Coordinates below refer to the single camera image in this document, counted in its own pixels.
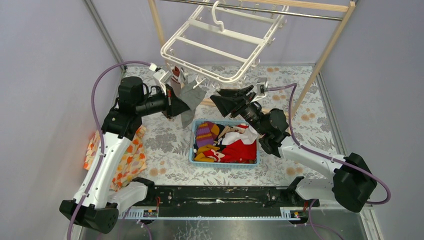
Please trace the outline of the grey sock with red stripes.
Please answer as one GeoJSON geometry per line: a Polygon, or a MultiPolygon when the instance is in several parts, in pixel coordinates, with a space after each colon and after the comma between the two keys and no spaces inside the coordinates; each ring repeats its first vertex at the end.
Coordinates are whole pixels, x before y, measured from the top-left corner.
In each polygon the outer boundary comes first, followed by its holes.
{"type": "Polygon", "coordinates": [[[184,70],[183,68],[174,66],[171,72],[172,72],[172,76],[171,76],[170,85],[174,89],[174,91],[180,90],[182,86],[180,85],[180,82],[179,82],[179,75],[180,73],[184,73],[184,70]]]}

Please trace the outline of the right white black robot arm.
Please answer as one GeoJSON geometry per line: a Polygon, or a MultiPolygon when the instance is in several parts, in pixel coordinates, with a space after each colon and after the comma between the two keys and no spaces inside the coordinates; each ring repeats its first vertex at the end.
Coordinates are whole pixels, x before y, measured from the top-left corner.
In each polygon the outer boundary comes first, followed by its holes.
{"type": "Polygon", "coordinates": [[[221,89],[210,97],[222,116],[242,117],[258,135],[261,148],[269,155],[298,162],[328,179],[313,187],[312,181],[301,180],[287,191],[287,201],[293,206],[305,200],[336,201],[345,209],[359,213],[378,185],[365,160],[356,153],[348,156],[331,154],[300,143],[286,113],[272,108],[267,113],[254,100],[253,87],[221,89]]]}

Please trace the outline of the grey striped cuff sock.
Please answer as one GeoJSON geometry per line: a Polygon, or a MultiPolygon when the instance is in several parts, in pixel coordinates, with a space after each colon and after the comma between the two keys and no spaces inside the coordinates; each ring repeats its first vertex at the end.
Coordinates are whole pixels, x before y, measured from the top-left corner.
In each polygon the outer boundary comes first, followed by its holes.
{"type": "Polygon", "coordinates": [[[179,74],[178,81],[179,81],[182,88],[189,83],[188,79],[187,79],[187,77],[185,76],[184,73],[179,74]]]}

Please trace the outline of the santa pattern white sock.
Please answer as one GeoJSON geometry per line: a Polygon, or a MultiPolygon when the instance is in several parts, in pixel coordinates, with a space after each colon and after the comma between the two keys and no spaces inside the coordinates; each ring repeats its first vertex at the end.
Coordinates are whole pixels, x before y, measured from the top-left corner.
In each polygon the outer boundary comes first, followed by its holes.
{"type": "Polygon", "coordinates": [[[244,145],[251,145],[256,142],[257,138],[257,131],[250,125],[243,123],[229,127],[228,131],[219,137],[219,143],[228,146],[241,141],[244,145]]]}

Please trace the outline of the white plastic clip hanger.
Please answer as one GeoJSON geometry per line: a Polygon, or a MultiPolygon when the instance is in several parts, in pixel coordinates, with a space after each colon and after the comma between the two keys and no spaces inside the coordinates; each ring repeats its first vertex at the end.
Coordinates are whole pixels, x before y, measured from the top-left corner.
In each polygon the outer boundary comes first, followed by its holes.
{"type": "MultiPolygon", "coordinates": [[[[286,23],[285,15],[216,7],[230,5],[224,0],[200,2],[214,6],[195,5],[194,12],[161,47],[160,55],[167,63],[196,74],[198,84],[203,80],[236,83],[259,63],[260,53],[286,23]],[[210,70],[200,63],[205,57],[235,63],[236,71],[225,75],[210,70]]],[[[277,3],[266,10],[289,12],[289,9],[288,4],[277,3]]]]}

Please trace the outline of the plain dark grey sock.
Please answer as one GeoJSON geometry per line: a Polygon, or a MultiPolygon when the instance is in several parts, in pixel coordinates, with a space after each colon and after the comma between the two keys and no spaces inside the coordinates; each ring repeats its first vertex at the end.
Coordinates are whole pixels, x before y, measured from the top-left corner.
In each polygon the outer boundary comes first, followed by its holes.
{"type": "Polygon", "coordinates": [[[192,123],[195,117],[196,108],[204,100],[206,91],[196,86],[197,82],[194,80],[189,84],[185,85],[180,92],[179,98],[189,107],[188,110],[181,113],[181,124],[183,128],[186,128],[192,123]]]}

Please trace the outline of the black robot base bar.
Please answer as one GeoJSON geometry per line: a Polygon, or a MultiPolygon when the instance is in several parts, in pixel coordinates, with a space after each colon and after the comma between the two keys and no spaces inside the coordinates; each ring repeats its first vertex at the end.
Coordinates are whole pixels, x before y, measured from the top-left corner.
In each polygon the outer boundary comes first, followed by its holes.
{"type": "Polygon", "coordinates": [[[134,208],[156,211],[162,207],[235,206],[306,211],[309,206],[320,206],[320,202],[303,199],[294,187],[158,185],[148,192],[146,199],[134,204],[134,208]]]}

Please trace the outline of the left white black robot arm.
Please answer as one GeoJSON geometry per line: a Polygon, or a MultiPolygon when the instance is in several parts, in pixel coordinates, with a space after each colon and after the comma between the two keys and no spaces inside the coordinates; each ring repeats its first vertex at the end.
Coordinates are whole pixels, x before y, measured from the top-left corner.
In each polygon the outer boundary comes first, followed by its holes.
{"type": "Polygon", "coordinates": [[[63,200],[59,206],[59,211],[69,220],[68,238],[73,225],[107,234],[115,227],[119,215],[134,204],[140,202],[148,206],[154,202],[154,183],[150,180],[135,179],[116,192],[110,190],[118,165],[142,125],[142,118],[163,113],[170,119],[189,110],[170,85],[152,88],[154,94],[140,77],[121,80],[115,106],[99,126],[100,143],[91,168],[74,197],[63,200]]]}

